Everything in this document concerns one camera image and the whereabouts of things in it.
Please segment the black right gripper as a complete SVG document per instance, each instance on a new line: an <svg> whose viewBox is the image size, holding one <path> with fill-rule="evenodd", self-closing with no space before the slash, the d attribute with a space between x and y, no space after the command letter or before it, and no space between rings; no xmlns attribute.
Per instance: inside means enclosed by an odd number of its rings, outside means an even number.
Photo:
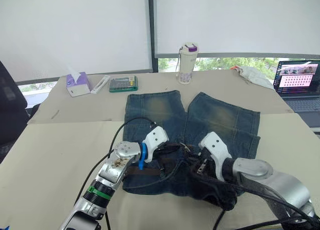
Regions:
<svg viewBox="0 0 320 230"><path fill-rule="evenodd" d="M196 155L195 162L191 167L191 172L200 176L216 176L216 164L211 157L211 153L206 148Z"/></svg>

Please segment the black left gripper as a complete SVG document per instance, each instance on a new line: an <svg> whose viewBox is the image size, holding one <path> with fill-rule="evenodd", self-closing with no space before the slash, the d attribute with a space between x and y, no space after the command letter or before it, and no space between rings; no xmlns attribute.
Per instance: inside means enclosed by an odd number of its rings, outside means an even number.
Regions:
<svg viewBox="0 0 320 230"><path fill-rule="evenodd" d="M177 159L180 155L182 145L180 143L164 143L158 147L152 155L152 160L159 160L160 158Z"/></svg>

